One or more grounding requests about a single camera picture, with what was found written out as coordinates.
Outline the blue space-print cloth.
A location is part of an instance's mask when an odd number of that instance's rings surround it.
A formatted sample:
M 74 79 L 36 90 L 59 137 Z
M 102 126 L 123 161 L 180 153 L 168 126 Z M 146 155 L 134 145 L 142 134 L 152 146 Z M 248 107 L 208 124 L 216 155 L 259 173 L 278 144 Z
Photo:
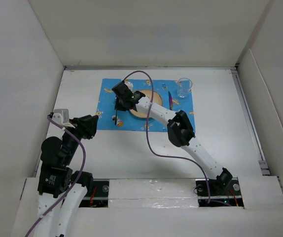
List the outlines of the blue space-print cloth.
M 121 130 L 121 131 L 142 131 L 146 129 L 146 119 L 137 118 L 129 111 L 117 112 L 117 126 L 114 125 L 112 116 L 115 115 L 115 99 L 116 96 L 111 90 L 115 85 L 121 82 L 121 79 L 103 79 L 96 115 L 99 117 L 98 130 Z M 180 98 L 177 95 L 177 82 L 173 80 L 154 80 L 154 92 L 160 94 L 163 100 L 163 107 L 169 108 L 168 91 L 173 98 L 173 110 L 178 112 L 183 110 L 186 112 L 192 127 L 195 128 L 194 109 L 192 94 L 190 93 L 185 98 Z

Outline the iridescent knife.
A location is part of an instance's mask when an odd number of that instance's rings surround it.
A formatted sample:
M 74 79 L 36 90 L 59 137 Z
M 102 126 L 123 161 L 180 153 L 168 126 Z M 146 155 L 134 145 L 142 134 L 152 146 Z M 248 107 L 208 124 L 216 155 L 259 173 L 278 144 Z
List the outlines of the iridescent knife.
M 172 98 L 170 91 L 168 91 L 168 98 L 169 98 L 169 108 L 170 110 L 173 110 L 174 104 L 173 104 L 173 98 Z

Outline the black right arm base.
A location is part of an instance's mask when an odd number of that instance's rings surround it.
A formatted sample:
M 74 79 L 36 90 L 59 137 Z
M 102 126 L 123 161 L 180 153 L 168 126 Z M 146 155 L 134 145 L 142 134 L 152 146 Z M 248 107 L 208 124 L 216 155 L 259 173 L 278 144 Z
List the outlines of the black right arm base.
M 244 207 L 240 184 L 237 178 L 230 181 L 224 191 L 217 191 L 210 185 L 210 202 L 208 202 L 209 194 L 205 179 L 195 179 L 196 187 L 193 192 L 197 195 L 199 207 L 228 207 L 237 206 Z

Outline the beige bird-pattern plate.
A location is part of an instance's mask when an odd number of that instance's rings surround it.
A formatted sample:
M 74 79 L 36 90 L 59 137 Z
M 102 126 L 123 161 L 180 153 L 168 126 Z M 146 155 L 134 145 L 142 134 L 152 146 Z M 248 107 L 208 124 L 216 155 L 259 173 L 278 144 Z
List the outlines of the beige bird-pattern plate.
M 143 94 L 144 94 L 146 97 L 148 97 L 149 99 L 151 99 L 151 93 L 152 93 L 151 90 L 140 90 L 140 92 L 143 93 Z M 153 95 L 153 102 L 154 102 L 154 103 L 157 103 L 157 104 L 159 104 L 159 105 L 161 105 L 161 106 L 163 105 L 163 100 L 162 100 L 160 94 L 158 94 L 157 92 L 154 92 L 154 95 Z M 140 112 L 137 112 L 137 111 L 135 111 L 135 110 L 133 110 L 133 109 L 130 110 L 130 113 L 131 113 L 133 116 L 135 116 L 135 117 L 137 117 L 137 118 L 141 118 L 141 119 L 142 119 L 142 118 L 145 119 L 146 116 L 147 116 L 146 113 L 140 113 Z

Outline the clear plastic cup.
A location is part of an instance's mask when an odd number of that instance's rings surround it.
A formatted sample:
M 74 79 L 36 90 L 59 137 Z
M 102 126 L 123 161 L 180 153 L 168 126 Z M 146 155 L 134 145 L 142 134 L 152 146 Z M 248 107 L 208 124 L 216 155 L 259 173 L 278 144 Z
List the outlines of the clear plastic cup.
M 189 95 L 192 88 L 192 81 L 188 78 L 180 78 L 177 81 L 177 95 L 180 98 L 185 98 Z

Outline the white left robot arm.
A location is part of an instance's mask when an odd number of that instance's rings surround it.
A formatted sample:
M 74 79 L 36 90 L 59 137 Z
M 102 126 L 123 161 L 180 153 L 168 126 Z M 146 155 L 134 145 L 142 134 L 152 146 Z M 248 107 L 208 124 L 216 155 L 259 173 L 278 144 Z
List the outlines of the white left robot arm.
M 70 119 L 67 110 L 48 115 L 51 124 L 63 130 L 61 138 L 52 136 L 41 145 L 41 170 L 38 182 L 38 220 L 35 237 L 66 237 L 82 199 L 93 192 L 93 175 L 84 165 L 73 171 L 69 164 L 78 148 L 86 161 L 83 139 L 92 139 L 98 116 Z

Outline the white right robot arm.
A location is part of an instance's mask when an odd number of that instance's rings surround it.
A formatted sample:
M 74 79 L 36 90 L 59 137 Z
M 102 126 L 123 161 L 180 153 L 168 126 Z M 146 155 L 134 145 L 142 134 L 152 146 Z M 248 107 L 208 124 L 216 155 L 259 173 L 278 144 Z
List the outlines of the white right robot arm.
M 164 108 L 153 102 L 153 94 L 148 97 L 141 91 L 132 90 L 130 82 L 121 81 L 112 88 L 116 95 L 115 108 L 120 111 L 134 110 L 147 115 L 167 127 L 168 139 L 176 147 L 186 151 L 209 179 L 208 192 L 221 196 L 229 190 L 232 174 L 219 164 L 201 145 L 185 111 L 178 112 Z

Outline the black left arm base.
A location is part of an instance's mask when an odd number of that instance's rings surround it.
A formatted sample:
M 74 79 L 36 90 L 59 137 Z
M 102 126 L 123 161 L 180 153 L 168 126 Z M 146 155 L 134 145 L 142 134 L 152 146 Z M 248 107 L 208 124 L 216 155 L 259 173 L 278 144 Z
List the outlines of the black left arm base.
M 80 208 L 108 207 L 109 180 L 94 180 L 93 188 L 88 191 L 81 201 Z

